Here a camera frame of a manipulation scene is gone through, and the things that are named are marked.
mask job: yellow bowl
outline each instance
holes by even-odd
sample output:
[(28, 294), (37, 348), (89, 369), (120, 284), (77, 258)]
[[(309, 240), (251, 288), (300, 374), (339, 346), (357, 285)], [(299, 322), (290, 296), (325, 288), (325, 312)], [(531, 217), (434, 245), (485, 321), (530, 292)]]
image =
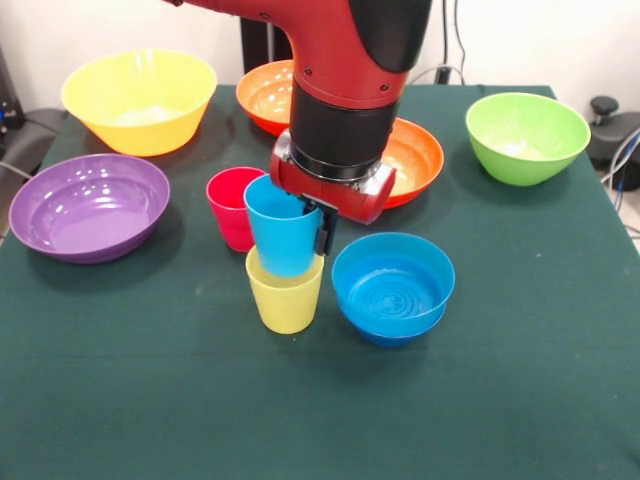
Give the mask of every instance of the yellow bowl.
[(135, 50), (73, 72), (62, 103), (116, 152), (150, 157), (193, 137), (217, 85), (214, 69), (193, 55)]

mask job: plastic cup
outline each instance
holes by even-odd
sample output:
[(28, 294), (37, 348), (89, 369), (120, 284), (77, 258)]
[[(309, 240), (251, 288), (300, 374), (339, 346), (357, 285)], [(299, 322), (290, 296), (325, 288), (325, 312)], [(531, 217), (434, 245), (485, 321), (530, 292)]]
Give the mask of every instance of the plastic cup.
[(225, 243), (237, 252), (248, 252), (254, 245), (244, 190), (266, 172), (253, 167), (234, 167), (214, 175), (207, 183), (207, 199)]
[(269, 175), (251, 182), (244, 200), (262, 266), (281, 277), (311, 268), (322, 212), (303, 215), (304, 202), (276, 187)]
[(316, 255), (311, 268), (302, 275), (278, 277), (262, 267), (254, 247), (245, 266), (260, 318), (269, 330), (292, 334), (311, 324), (318, 305), (324, 257)]

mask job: bowl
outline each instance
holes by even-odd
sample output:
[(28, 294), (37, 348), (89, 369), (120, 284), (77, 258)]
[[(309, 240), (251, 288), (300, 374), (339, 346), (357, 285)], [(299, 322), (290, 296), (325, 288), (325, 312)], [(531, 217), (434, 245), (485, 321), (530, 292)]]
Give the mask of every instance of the bowl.
[(170, 186), (155, 165), (114, 153), (72, 158), (25, 183), (9, 209), (27, 247), (76, 264), (115, 260), (140, 246), (167, 208)]
[(216, 86), (213, 68), (193, 55), (135, 50), (77, 69), (62, 103), (116, 152), (151, 157), (193, 137)]
[(396, 118), (382, 163), (396, 169), (396, 181), (384, 205), (387, 210), (409, 203), (433, 183), (444, 166), (444, 152), (427, 130)]
[(277, 137), (289, 127), (292, 90), (293, 60), (281, 60), (247, 72), (236, 98), (256, 125)]
[(364, 338), (400, 346), (431, 330), (444, 315), (455, 284), (449, 257), (406, 233), (377, 233), (348, 245), (331, 278), (338, 304)]
[(580, 114), (542, 95), (489, 95), (467, 111), (471, 146), (500, 182), (536, 185), (567, 168), (587, 147), (591, 132)]

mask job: blue cup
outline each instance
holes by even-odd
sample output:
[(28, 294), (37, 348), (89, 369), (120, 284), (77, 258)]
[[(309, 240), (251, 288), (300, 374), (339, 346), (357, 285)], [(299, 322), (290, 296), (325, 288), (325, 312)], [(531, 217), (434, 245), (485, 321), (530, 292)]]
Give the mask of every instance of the blue cup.
[(304, 202), (276, 187), (270, 175), (251, 182), (244, 201), (262, 267), (280, 277), (296, 277), (311, 268), (322, 212), (303, 215)]

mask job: black knob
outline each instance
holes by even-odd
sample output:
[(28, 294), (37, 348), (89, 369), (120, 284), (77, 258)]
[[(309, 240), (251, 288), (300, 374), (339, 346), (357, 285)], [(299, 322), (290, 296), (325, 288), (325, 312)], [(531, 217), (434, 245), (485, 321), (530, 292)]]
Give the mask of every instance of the black knob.
[(620, 104), (615, 98), (600, 95), (591, 99), (591, 108), (596, 115), (606, 117), (620, 108)]

